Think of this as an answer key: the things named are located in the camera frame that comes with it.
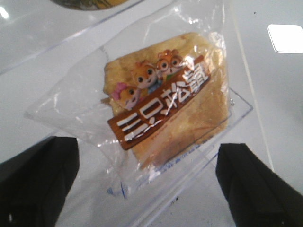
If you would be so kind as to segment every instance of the brown label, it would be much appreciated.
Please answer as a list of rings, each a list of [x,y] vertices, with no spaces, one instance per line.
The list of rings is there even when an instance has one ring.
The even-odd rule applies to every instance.
[[[201,55],[132,110],[108,121],[123,149],[152,135],[203,88],[210,79],[204,65]]]

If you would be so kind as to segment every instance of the pink bow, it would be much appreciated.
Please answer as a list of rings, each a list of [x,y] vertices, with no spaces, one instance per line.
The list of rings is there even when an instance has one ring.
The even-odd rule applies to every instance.
[[[119,82],[119,83],[117,83],[116,88],[115,88],[114,92],[111,94],[111,96],[113,97],[114,100],[117,101],[117,100],[121,99],[120,94],[125,89],[127,89],[127,84]]]

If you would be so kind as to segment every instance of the white table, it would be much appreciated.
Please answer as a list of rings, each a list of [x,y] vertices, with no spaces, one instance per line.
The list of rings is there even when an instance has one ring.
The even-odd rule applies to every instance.
[[[77,61],[145,16],[145,9],[155,11],[168,2],[146,0],[98,25],[98,29],[84,31],[70,42],[53,46],[1,74],[0,161],[53,133],[53,128],[24,117],[29,105],[51,89]],[[230,86],[254,110],[222,142],[247,143],[266,165],[303,194],[303,54],[275,52],[267,31],[269,24],[303,26],[301,9],[303,2],[299,0],[232,1],[234,18],[227,13],[225,28]],[[238,31],[231,33],[233,20]],[[26,27],[18,29],[13,32],[27,32]],[[216,181],[214,164],[150,224],[151,227],[222,225],[234,226],[234,223]]]

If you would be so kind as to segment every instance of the black object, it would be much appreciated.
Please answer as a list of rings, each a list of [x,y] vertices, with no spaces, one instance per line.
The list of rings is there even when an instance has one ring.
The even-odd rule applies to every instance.
[[[303,196],[246,144],[221,144],[216,175],[237,227],[303,227]]]
[[[53,227],[79,169],[75,138],[49,137],[0,165],[0,226]]]

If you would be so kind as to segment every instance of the cartoon squirrel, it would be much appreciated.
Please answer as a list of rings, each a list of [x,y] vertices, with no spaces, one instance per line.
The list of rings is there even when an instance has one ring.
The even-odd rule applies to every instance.
[[[134,84],[142,90],[148,89],[148,94],[155,91],[160,85],[156,67],[148,60],[135,63],[136,68],[131,71]]]
[[[131,110],[140,102],[140,89],[127,85],[126,83],[117,83],[112,98],[123,108]]]
[[[163,83],[165,83],[174,73],[182,69],[183,58],[179,55],[179,51],[165,50],[158,53],[157,70],[161,73]]]

